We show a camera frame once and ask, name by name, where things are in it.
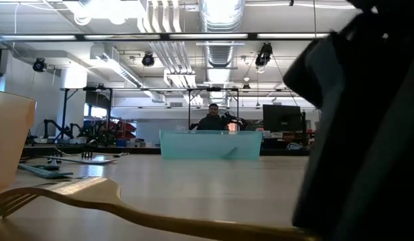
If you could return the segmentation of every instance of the wooden fork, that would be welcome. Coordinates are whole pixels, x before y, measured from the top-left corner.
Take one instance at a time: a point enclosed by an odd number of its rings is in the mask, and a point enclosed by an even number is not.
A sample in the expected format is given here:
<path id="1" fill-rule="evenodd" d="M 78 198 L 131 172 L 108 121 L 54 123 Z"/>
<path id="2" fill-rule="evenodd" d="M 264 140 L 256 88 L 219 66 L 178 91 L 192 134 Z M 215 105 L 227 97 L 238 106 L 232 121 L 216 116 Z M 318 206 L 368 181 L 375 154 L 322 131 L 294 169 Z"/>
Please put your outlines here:
<path id="1" fill-rule="evenodd" d="M 80 177 L 34 187 L 23 187 L 0 193 L 0 216 L 6 218 L 39 196 L 79 208 L 110 212 L 148 228 L 186 234 L 213 240 L 320 240 L 297 228 L 274 228 L 234 222 L 190 220 L 148 214 L 121 201 L 117 183 L 103 177 Z"/>

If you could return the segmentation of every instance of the man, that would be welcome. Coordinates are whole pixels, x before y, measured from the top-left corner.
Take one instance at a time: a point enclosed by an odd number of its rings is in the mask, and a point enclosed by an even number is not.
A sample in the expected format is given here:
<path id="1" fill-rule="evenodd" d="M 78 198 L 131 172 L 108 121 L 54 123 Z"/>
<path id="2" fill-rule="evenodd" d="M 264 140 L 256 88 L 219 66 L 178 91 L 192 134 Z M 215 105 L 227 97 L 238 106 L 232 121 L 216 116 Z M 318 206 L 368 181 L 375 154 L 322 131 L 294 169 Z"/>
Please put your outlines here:
<path id="1" fill-rule="evenodd" d="M 209 131 L 226 131 L 228 130 L 228 123 L 219 116 L 219 106 L 211 104 L 208 107 L 208 114 L 200 120 L 197 130 Z"/>

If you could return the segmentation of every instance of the table surface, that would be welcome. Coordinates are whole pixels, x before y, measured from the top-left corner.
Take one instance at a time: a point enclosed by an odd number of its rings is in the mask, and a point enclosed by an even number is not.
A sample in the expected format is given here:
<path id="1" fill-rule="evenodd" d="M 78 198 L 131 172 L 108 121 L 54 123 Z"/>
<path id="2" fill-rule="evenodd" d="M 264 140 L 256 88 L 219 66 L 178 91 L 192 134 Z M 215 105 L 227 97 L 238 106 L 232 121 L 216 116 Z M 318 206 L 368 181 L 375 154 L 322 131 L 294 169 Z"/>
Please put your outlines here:
<path id="1" fill-rule="evenodd" d="M 46 163 L 45 159 L 28 164 Z M 259 161 L 162 160 L 128 155 L 110 165 L 63 162 L 61 172 L 116 181 L 122 200 L 155 214 L 290 226 L 307 157 Z M 11 187 L 48 182 L 18 170 Z M 137 226 L 112 214 L 75 208 L 40 197 L 6 219 L 0 240 L 206 240 Z"/>

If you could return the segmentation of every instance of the black monitor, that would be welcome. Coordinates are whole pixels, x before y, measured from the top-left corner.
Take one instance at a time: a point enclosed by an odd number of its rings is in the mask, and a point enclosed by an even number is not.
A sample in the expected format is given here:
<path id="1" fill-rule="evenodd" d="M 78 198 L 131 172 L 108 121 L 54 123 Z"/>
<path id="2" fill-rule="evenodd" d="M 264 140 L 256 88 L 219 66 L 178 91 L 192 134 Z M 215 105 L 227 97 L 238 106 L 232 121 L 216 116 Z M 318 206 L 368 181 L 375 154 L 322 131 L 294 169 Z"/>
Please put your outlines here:
<path id="1" fill-rule="evenodd" d="M 302 131 L 301 108 L 299 106 L 264 104 L 263 129 L 271 132 Z"/>

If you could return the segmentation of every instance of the translucent blue bin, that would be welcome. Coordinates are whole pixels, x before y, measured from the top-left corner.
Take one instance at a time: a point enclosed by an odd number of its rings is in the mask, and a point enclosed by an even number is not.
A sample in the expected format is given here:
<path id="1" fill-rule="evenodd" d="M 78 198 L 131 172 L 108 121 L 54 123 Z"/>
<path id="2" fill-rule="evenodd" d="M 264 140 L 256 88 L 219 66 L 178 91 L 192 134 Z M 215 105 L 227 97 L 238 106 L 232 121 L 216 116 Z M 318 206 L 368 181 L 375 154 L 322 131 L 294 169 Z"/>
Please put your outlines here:
<path id="1" fill-rule="evenodd" d="M 160 131 L 164 159 L 258 160 L 259 131 Z"/>

